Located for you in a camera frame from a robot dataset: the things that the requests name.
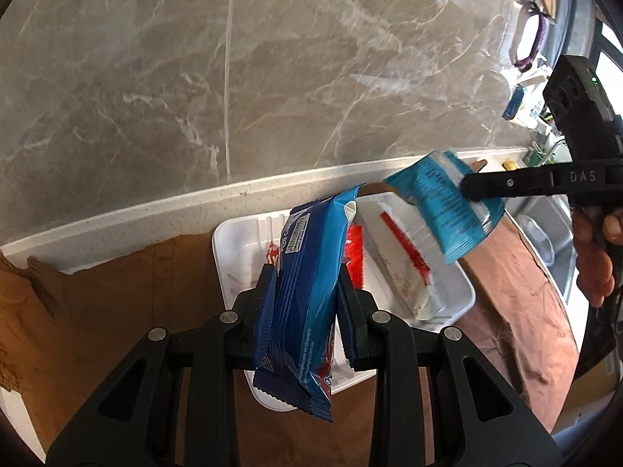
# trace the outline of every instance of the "purple handle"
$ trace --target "purple handle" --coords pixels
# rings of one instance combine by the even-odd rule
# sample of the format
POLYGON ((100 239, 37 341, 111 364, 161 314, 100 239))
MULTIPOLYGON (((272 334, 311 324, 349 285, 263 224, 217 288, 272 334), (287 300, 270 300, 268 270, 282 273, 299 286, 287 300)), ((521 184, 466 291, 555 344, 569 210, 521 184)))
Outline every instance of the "purple handle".
POLYGON ((538 13, 539 27, 537 29, 537 35, 535 36, 535 41, 532 43, 532 49, 530 49, 530 54, 527 57, 523 58, 522 60, 517 60, 515 62, 515 66, 522 73, 527 72, 528 70, 530 70, 530 68, 532 68, 532 63, 534 63, 534 60, 537 58, 539 49, 541 48, 541 45, 543 45, 543 41, 545 40, 545 32, 547 30, 546 18, 543 12, 541 12, 539 8, 537 7, 537 4, 532 2, 532 6, 530 10, 528 10, 528 13, 531 13, 531 14, 538 13))

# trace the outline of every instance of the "window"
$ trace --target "window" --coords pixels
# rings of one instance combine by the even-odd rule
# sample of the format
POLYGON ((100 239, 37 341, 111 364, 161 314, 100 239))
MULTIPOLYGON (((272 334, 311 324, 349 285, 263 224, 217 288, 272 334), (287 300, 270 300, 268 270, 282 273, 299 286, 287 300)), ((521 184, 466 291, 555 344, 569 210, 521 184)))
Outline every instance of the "window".
POLYGON ((614 31, 599 20, 595 24, 591 62, 615 113, 623 114, 623 46, 614 31))

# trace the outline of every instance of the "light blue snack package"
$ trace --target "light blue snack package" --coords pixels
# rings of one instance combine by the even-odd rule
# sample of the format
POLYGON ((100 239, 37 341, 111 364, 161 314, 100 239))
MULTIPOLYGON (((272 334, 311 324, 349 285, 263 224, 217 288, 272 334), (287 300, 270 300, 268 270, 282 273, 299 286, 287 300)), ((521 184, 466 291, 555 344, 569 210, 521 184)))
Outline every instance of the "light blue snack package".
POLYGON ((432 151, 384 181, 403 200, 417 207, 447 264, 485 240, 504 214, 500 198, 473 202, 463 196, 460 181, 472 173, 451 151, 432 151))

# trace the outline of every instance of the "brown paper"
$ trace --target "brown paper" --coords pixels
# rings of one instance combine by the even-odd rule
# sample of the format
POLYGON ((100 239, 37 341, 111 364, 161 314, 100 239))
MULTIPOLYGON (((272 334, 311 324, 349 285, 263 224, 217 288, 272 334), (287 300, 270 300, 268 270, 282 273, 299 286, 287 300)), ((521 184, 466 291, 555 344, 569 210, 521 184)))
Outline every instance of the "brown paper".
MULTIPOLYGON (((518 235, 505 228, 498 227, 465 261, 479 283, 478 298, 459 326, 549 426, 577 359, 553 288, 526 257, 518 235), (482 277, 482 269, 497 269, 500 283, 482 277), (523 276, 521 283, 509 277, 511 271, 523 276)), ((222 310, 209 234, 176 237, 70 276, 36 260, 24 271, 1 259, 0 383, 21 392, 48 449, 149 329, 190 329, 222 310)), ((368 464, 374 379, 334 395, 334 424, 298 410, 264 408, 242 374, 235 387, 242 465, 368 464)), ((431 446, 429 428, 427 434, 431 446)))

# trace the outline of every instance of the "white countertop edge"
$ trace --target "white countertop edge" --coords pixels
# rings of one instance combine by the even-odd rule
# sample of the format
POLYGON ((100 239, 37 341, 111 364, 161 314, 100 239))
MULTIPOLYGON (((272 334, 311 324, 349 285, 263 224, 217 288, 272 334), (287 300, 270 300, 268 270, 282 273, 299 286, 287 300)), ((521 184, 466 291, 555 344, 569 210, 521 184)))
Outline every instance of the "white countertop edge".
MULTIPOLYGON (((462 159, 518 160, 525 147, 468 149, 462 159)), ((5 244, 16 266, 33 256, 72 273, 182 234, 209 232, 226 219, 289 209, 364 182, 381 181, 424 155, 293 172, 210 188, 81 219, 5 244)))

